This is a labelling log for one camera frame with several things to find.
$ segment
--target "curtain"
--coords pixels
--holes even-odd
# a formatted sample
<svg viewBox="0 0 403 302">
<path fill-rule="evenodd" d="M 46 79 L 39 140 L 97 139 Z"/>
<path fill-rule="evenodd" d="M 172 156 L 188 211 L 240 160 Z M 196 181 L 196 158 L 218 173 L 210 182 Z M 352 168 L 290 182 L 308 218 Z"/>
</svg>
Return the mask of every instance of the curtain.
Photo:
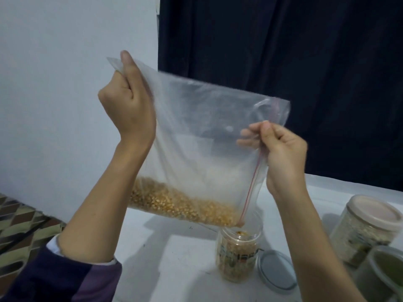
<svg viewBox="0 0 403 302">
<path fill-rule="evenodd" d="M 290 100 L 307 173 L 403 190 L 403 0 L 161 0 L 158 68 Z"/>
</svg>

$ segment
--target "person's right hand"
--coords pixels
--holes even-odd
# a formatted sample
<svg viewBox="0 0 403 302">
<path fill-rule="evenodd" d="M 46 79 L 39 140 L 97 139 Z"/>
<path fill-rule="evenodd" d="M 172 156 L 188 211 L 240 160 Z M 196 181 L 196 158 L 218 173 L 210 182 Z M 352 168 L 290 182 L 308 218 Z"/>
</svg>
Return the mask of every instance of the person's right hand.
<svg viewBox="0 0 403 302">
<path fill-rule="evenodd" d="M 305 160 L 307 143 L 287 128 L 268 121 L 254 123 L 241 132 L 249 140 L 238 141 L 241 145 L 256 147 L 261 142 L 268 149 L 267 188 L 276 201 L 305 196 Z"/>
<path fill-rule="evenodd" d="M 118 71 L 98 93 L 106 113 L 119 130 L 121 142 L 148 153 L 156 134 L 151 92 L 128 51 L 122 51 L 124 76 Z"/>
</svg>

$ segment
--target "floor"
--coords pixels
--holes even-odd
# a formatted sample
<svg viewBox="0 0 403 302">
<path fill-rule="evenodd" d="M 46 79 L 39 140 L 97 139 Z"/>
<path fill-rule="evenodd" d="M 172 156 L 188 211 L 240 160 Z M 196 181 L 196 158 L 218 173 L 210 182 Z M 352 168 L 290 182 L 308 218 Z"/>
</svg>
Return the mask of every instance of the floor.
<svg viewBox="0 0 403 302">
<path fill-rule="evenodd" d="M 0 194 L 0 297 L 65 224 Z"/>
</svg>

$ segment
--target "wall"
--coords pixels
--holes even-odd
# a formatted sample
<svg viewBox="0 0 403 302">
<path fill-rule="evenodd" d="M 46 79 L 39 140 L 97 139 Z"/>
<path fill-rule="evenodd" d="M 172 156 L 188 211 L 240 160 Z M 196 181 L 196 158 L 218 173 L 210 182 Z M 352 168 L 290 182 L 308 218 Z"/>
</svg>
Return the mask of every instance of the wall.
<svg viewBox="0 0 403 302">
<path fill-rule="evenodd" d="M 97 99 L 127 49 L 157 68 L 155 0 L 0 0 L 0 191 L 67 221 L 118 133 Z"/>
</svg>

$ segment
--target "dark blue sleeve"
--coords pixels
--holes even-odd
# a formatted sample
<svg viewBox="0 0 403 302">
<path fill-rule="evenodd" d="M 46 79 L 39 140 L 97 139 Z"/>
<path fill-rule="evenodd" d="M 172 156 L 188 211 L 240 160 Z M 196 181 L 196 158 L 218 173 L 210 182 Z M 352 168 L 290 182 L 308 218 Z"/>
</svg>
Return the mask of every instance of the dark blue sleeve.
<svg viewBox="0 0 403 302">
<path fill-rule="evenodd" d="M 28 263 L 1 302 L 111 301 L 122 265 L 92 265 L 53 254 L 46 247 Z"/>
</svg>

